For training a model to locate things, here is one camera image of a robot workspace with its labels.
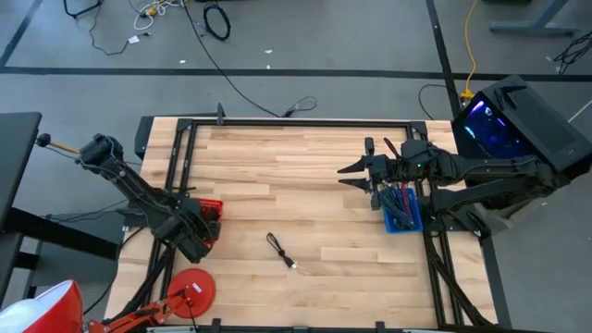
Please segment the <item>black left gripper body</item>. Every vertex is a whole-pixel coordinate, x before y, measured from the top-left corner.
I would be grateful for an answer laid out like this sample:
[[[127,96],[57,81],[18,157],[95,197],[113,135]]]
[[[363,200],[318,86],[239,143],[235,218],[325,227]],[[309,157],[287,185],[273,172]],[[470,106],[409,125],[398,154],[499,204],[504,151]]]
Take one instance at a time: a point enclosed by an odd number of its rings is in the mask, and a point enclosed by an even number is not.
[[[217,240],[217,228],[211,228],[204,236],[182,230],[178,235],[178,249],[192,264],[199,264],[209,254]]]

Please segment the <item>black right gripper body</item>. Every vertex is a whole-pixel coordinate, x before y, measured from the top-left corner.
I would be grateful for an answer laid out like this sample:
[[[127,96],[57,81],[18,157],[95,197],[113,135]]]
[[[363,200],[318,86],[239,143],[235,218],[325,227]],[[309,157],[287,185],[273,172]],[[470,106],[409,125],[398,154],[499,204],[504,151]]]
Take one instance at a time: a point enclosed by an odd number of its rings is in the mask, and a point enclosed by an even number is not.
[[[395,161],[385,154],[375,155],[375,142],[371,137],[364,138],[364,166],[368,171],[368,190],[371,195],[371,208],[380,208],[379,185],[394,181]]]

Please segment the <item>red plastic basket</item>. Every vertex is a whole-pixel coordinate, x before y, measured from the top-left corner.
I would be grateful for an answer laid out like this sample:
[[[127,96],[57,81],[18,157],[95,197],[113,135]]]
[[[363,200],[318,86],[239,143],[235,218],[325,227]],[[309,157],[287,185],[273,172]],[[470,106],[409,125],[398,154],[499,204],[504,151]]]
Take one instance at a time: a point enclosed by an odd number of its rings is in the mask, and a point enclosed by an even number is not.
[[[218,238],[221,230],[221,216],[223,213],[223,202],[215,199],[196,198],[200,204],[200,214],[202,218],[208,223],[208,227],[212,235],[205,239],[208,245],[214,244]]]

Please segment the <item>red desk lamp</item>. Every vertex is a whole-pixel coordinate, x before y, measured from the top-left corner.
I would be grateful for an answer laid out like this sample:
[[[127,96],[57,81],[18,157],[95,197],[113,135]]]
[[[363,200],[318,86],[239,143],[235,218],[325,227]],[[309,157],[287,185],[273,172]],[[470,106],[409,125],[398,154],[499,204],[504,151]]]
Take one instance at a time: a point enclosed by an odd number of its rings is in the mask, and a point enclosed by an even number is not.
[[[215,295],[212,276],[191,268],[172,278],[167,296],[160,301],[111,322],[84,321],[80,289],[70,279],[0,311],[0,333],[130,333],[161,326],[171,315],[193,320],[209,310]]]

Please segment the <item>blue plastic basket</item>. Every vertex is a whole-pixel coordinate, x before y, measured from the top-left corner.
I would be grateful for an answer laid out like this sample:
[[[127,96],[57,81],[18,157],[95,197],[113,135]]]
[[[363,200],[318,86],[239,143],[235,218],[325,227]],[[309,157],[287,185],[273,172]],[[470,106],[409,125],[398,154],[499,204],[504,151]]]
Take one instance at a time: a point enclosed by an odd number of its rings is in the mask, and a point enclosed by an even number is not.
[[[421,232],[424,229],[413,188],[387,186],[379,192],[379,198],[387,233]]]

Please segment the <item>black corner panel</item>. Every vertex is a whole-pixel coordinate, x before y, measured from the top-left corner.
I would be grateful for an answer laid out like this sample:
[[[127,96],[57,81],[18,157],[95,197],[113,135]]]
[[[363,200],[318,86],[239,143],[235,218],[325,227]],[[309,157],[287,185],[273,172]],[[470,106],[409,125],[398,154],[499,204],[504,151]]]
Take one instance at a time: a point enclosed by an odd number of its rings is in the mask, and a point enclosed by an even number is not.
[[[136,130],[135,138],[134,138],[134,153],[143,160],[145,157],[145,152],[147,148],[147,144],[149,141],[150,133],[152,130],[152,126],[154,123],[154,116],[144,116],[141,117],[140,123]]]

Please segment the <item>black computer tower blue light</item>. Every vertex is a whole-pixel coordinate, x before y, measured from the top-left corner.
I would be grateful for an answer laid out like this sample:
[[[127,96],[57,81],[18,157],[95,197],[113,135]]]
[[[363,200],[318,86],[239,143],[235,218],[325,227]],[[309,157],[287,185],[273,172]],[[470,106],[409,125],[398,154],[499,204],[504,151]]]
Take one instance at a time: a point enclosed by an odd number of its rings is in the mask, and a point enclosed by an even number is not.
[[[592,170],[592,142],[517,75],[477,92],[452,128],[467,157],[535,155],[570,179]]]

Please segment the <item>wooden rod black knob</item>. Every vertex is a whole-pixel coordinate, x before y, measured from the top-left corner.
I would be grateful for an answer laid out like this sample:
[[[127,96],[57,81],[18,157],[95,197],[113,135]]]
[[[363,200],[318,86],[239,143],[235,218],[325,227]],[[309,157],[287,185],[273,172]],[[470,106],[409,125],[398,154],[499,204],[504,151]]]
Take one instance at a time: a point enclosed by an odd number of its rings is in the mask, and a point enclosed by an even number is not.
[[[36,138],[35,142],[38,146],[43,147],[43,148],[52,147],[52,148],[56,148],[56,149],[59,149],[59,150],[65,151],[65,152],[72,153],[72,154],[80,154],[80,151],[75,148],[72,148],[72,147],[62,144],[62,143],[54,142],[52,140],[51,135],[48,133],[40,134]]]

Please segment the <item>grey desk leg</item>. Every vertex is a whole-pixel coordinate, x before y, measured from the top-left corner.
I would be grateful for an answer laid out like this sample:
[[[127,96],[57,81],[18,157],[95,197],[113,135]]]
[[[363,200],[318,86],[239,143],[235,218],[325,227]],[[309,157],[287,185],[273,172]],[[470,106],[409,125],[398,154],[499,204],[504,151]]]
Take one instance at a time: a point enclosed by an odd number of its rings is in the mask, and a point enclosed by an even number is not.
[[[579,32],[573,24],[553,22],[555,16],[569,0],[549,0],[540,16],[530,21],[494,21],[489,25],[491,32],[513,33],[536,36],[572,36]]]

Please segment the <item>black desk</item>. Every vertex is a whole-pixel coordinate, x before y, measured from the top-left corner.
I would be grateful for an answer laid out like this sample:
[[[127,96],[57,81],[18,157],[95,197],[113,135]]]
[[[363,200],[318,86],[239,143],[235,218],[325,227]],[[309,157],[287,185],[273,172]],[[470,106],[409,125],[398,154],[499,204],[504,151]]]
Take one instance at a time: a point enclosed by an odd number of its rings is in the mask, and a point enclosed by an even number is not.
[[[42,115],[38,112],[0,114],[0,305],[16,267],[33,270],[39,256],[24,253],[25,237],[114,260],[118,245],[74,228],[58,225],[13,206]]]

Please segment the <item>black aluminium table frame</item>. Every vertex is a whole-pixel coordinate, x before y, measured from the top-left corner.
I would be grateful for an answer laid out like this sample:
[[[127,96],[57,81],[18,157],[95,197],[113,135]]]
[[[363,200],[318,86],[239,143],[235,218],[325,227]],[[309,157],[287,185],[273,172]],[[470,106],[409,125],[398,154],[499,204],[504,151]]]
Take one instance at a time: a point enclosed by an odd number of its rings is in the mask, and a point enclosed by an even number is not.
[[[200,263],[215,300],[194,320],[168,318],[166,328],[313,333],[466,321],[428,264],[425,237],[387,233],[369,197],[339,183],[365,137],[385,153],[385,140],[412,136],[455,150],[446,121],[234,118],[218,126],[201,118],[190,140],[175,118],[156,118],[142,177],[224,204],[220,238]],[[288,269],[268,232],[311,275]]]

